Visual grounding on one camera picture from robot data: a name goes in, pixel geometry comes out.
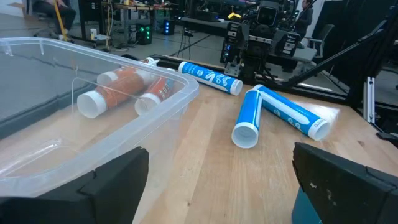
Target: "teal object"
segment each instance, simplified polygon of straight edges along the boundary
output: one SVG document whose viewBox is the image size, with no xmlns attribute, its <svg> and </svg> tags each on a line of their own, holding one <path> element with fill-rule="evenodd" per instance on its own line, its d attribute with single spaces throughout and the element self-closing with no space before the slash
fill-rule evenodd
<svg viewBox="0 0 398 224">
<path fill-rule="evenodd" d="M 297 192 L 292 212 L 293 224 L 321 224 L 322 220 L 315 211 L 307 194 L 300 188 Z"/>
</svg>

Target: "orange label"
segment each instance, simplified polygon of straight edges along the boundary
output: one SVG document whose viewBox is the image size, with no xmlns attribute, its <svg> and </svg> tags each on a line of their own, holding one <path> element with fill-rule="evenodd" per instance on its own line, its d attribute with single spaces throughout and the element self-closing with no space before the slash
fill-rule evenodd
<svg viewBox="0 0 398 224">
<path fill-rule="evenodd" d="M 105 98 L 108 109 L 122 103 L 130 95 L 141 91 L 145 87 L 144 80 L 139 75 L 131 73 L 131 70 L 118 72 L 115 70 L 114 72 L 118 75 L 117 80 L 107 85 L 108 88 L 99 86 L 95 89 Z"/>
<path fill-rule="evenodd" d="M 118 76 L 118 78 L 121 78 L 121 77 L 124 77 L 124 76 L 128 76 L 128 75 L 134 74 L 136 72 L 136 70 L 134 68 L 124 67 L 124 68 L 116 69 L 113 72 Z"/>
<path fill-rule="evenodd" d="M 168 80 L 164 77 L 160 77 L 153 82 L 153 84 L 148 88 L 146 93 L 153 93 L 157 97 L 159 97 L 159 99 L 164 101 L 170 96 L 173 84 L 173 80 Z"/>
</svg>

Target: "blue label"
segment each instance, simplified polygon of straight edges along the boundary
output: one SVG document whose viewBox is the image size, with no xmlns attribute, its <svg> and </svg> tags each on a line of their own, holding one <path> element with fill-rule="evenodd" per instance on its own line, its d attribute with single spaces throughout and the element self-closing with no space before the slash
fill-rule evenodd
<svg viewBox="0 0 398 224">
<path fill-rule="evenodd" d="M 162 96 L 162 101 L 166 100 L 166 98 L 171 95 L 170 91 L 172 91 L 173 86 L 174 81 L 171 79 L 166 79 L 163 88 L 159 90 L 159 94 Z"/>
<path fill-rule="evenodd" d="M 231 93 L 231 87 L 236 80 L 235 78 L 188 62 L 186 62 L 182 67 L 181 73 L 193 75 L 199 82 L 215 87 L 227 93 Z"/>
<path fill-rule="evenodd" d="M 258 88 L 258 90 L 262 92 L 263 107 L 267 108 L 284 121 L 287 121 L 304 134 L 308 135 L 308 131 L 315 122 L 318 121 L 317 124 L 319 122 L 324 122 L 319 116 L 264 86 Z"/>
<path fill-rule="evenodd" d="M 257 130 L 260 126 L 261 118 L 261 94 L 257 90 L 249 90 L 246 92 L 241 111 L 239 112 L 236 124 L 247 122 L 253 124 Z"/>
</svg>

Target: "clear plastic bin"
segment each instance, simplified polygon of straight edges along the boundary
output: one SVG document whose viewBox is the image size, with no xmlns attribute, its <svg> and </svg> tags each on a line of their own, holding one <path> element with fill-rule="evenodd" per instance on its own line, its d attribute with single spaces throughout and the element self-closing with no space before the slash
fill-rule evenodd
<svg viewBox="0 0 398 224">
<path fill-rule="evenodd" d="M 98 88 L 99 74 L 121 67 L 173 80 L 172 95 L 141 116 L 134 103 L 145 89 L 123 93 L 126 100 L 96 118 L 83 116 L 78 96 Z M 36 197 L 141 146 L 150 157 L 134 222 L 141 220 L 165 189 L 180 116 L 199 92 L 197 81 L 86 47 L 28 37 L 0 39 L 0 68 L 0 196 Z"/>
</svg>

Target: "caulk tube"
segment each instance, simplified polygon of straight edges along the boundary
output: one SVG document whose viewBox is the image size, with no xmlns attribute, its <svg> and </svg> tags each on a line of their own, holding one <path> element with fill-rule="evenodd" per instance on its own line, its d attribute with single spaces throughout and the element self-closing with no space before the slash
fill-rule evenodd
<svg viewBox="0 0 398 224">
<path fill-rule="evenodd" d="M 79 112 L 87 118 L 96 118 L 105 111 L 126 101 L 131 95 L 142 91 L 145 85 L 153 82 L 152 75 L 146 73 L 126 74 L 107 85 L 98 86 L 77 97 Z"/>
<path fill-rule="evenodd" d="M 227 75 L 194 65 L 189 62 L 181 62 L 178 67 L 180 73 L 193 75 L 198 82 L 217 88 L 232 95 L 239 95 L 243 83 L 241 80 L 229 77 Z"/>
<path fill-rule="evenodd" d="M 174 81 L 164 77 L 156 79 L 148 90 L 134 104 L 138 115 L 148 112 L 151 108 L 166 100 L 172 92 Z"/>
<path fill-rule="evenodd" d="M 147 57 L 140 62 L 147 63 L 148 65 L 156 65 L 158 61 Z M 97 76 L 97 83 L 100 85 L 109 85 L 111 82 L 116 81 L 120 76 L 132 75 L 135 72 L 136 69 L 131 67 L 122 67 L 113 71 L 104 72 Z"/>
<path fill-rule="evenodd" d="M 319 141 L 330 131 L 330 123 L 291 102 L 276 92 L 258 84 L 254 90 L 259 90 L 262 97 L 262 105 L 284 121 L 291 124 L 310 138 Z"/>
<path fill-rule="evenodd" d="M 258 90 L 248 90 L 244 95 L 241 111 L 232 131 L 232 141 L 243 149 L 249 149 L 258 142 L 261 101 Z"/>
</svg>

